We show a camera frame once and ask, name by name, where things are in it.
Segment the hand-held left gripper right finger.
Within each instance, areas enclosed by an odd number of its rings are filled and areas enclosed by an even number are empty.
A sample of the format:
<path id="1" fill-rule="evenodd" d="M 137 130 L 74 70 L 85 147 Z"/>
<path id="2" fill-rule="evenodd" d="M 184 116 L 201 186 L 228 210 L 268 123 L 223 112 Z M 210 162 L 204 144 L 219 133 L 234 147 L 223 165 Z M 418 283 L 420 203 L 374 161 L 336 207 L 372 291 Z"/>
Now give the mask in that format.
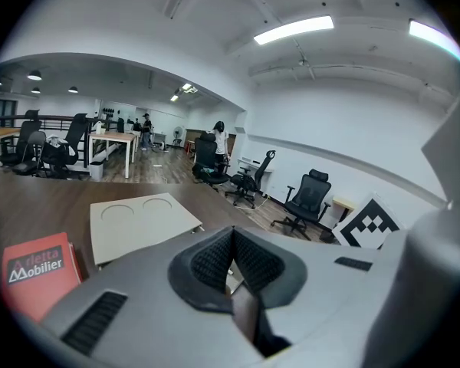
<path id="1" fill-rule="evenodd" d="M 251 365 L 361 365 L 368 337 L 392 287 L 403 234 L 390 233 L 381 249 L 298 240 L 259 228 L 247 232 L 300 257 L 307 280 L 287 306 L 267 310 L 273 333 L 290 346 Z"/>

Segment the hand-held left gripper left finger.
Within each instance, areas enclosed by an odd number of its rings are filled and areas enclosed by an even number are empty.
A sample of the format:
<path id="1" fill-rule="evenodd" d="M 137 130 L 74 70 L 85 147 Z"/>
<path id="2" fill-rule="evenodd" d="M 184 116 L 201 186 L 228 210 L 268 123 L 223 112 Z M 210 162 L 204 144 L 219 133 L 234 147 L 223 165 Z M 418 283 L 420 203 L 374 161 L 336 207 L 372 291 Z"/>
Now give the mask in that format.
<path id="1" fill-rule="evenodd" d="M 126 300 L 89 355 L 61 344 L 75 366 L 259 366 L 264 357 L 232 315 L 196 310 L 169 283 L 173 257 L 211 234 L 187 233 L 118 258 L 63 297 L 42 325 L 62 339 L 103 293 L 114 292 Z"/>

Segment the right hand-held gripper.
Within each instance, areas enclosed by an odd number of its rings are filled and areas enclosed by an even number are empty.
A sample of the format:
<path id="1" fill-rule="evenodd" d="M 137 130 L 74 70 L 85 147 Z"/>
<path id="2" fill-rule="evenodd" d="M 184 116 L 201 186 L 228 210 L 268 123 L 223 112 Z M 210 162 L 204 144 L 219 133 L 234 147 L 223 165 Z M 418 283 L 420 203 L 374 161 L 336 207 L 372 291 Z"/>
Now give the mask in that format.
<path id="1" fill-rule="evenodd" d="M 341 228 L 382 255 L 400 250 L 371 340 L 424 340 L 460 321 L 460 100 L 422 152 L 446 195 L 443 207 L 407 230 L 392 226 L 378 206 L 362 209 Z"/>

